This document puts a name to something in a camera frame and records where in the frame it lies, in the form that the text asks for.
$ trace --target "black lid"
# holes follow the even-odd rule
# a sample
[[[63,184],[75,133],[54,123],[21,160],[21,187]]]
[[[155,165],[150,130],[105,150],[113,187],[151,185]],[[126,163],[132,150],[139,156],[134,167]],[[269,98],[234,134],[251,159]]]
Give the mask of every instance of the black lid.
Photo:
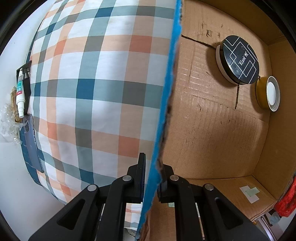
[[[220,43],[221,64],[237,84],[252,84],[259,76],[259,62],[252,47],[241,37],[230,35]]]

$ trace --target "metal screw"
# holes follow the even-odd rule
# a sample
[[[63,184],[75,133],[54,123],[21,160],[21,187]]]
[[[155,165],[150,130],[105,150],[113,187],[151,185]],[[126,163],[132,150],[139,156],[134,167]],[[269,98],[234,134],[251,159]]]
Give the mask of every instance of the metal screw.
[[[125,175],[122,177],[122,180],[124,180],[125,182],[128,182],[131,180],[131,176],[130,175]]]
[[[214,186],[213,186],[212,184],[207,183],[207,184],[205,185],[205,189],[207,189],[207,190],[209,190],[209,191],[212,191],[212,190],[214,189]]]
[[[96,190],[96,185],[91,184],[87,187],[87,190],[89,190],[90,192],[93,192],[94,190]]]
[[[172,181],[178,181],[178,180],[179,180],[179,177],[178,177],[177,175],[171,175],[171,176],[170,176],[170,179],[171,179]]]

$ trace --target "tube label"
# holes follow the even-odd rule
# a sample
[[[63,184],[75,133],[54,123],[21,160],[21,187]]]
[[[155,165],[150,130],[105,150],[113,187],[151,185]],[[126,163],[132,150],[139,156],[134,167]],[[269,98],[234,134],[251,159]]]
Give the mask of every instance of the tube label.
[[[17,82],[17,95],[22,94],[22,80]]]

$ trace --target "torn blue cardboard edge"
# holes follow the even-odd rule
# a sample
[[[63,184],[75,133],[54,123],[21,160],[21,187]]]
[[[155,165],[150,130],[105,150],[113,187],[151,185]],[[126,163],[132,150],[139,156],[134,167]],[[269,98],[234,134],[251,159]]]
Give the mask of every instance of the torn blue cardboard edge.
[[[152,160],[150,165],[149,177],[147,181],[147,186],[144,194],[144,202],[141,211],[141,217],[137,229],[136,240],[140,238],[140,230],[146,221],[146,213],[152,205],[154,195],[156,193],[157,187],[161,182],[161,175],[159,169],[157,168],[157,159],[159,156],[160,146],[162,142],[162,136],[165,128],[165,119],[167,114],[168,101],[172,92],[172,86],[174,84],[174,74],[173,67],[176,57],[177,44],[179,37],[181,35],[181,0],[176,0],[174,21],[172,27],[172,37],[170,40],[170,49],[168,54],[168,63],[166,68],[165,82],[163,86],[163,92],[160,101],[160,113],[158,118],[158,125],[156,131],[156,138],[154,142]]]

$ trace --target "white tube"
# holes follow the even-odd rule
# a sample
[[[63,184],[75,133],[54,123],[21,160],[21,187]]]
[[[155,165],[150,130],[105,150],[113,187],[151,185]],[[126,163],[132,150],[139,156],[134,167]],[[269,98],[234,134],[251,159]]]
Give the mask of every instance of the white tube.
[[[24,93],[24,87],[23,87],[23,77],[24,75],[20,74],[17,80],[17,97],[16,97],[16,104],[17,104],[17,110],[19,112],[19,117],[24,117],[24,109],[25,109],[25,93]]]

